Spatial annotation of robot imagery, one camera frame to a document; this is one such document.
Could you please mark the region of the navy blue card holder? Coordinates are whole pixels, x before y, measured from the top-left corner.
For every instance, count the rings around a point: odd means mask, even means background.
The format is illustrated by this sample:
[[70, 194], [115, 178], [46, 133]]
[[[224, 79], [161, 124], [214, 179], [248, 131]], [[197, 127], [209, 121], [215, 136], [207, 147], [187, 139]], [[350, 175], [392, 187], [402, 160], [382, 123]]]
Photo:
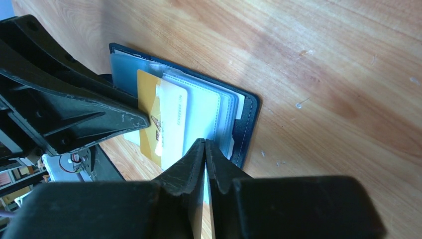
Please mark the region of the navy blue card holder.
[[225, 90], [232, 90], [244, 97], [244, 100], [240, 100], [243, 102], [240, 105], [240, 116], [234, 121], [234, 129], [232, 131], [234, 139], [234, 155], [229, 159], [237, 167], [241, 169], [243, 168], [260, 110], [261, 101], [257, 94], [189, 69], [177, 63], [149, 55], [117, 43], [110, 43], [108, 47], [110, 51], [111, 75], [108, 76], [107, 79], [118, 89], [129, 93], [135, 98], [137, 98], [136, 71], [138, 69], [144, 71], [147, 70], [144, 66], [136, 67], [135, 62], [137, 61], [151, 61], [152, 63], [172, 67], [186, 73], [189, 76], [199, 78], [207, 83], [213, 83]]

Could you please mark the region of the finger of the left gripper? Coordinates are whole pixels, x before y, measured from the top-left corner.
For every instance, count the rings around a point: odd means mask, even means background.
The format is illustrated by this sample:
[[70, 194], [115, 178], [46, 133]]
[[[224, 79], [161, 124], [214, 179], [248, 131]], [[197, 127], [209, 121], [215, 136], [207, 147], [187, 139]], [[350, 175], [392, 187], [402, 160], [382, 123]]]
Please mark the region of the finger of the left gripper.
[[0, 156], [74, 153], [149, 126], [135, 97], [70, 69], [0, 70]]
[[136, 109], [137, 99], [112, 84], [110, 75], [98, 75], [69, 54], [33, 15], [14, 16], [0, 22], [0, 38], [44, 72], [75, 87]]

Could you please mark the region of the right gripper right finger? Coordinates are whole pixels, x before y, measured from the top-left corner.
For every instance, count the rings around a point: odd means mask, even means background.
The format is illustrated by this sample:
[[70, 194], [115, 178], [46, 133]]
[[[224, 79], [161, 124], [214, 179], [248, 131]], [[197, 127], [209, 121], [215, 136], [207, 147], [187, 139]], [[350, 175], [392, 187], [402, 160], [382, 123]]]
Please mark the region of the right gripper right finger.
[[253, 178], [205, 142], [215, 239], [383, 239], [386, 228], [350, 176]]

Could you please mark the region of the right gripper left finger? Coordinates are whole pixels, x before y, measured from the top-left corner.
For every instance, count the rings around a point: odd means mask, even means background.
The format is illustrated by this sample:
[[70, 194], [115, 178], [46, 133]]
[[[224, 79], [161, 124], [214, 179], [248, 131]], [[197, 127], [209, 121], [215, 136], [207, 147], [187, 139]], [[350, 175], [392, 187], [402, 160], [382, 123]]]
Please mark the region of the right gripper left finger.
[[150, 181], [62, 182], [36, 187], [5, 239], [199, 239], [205, 140]]

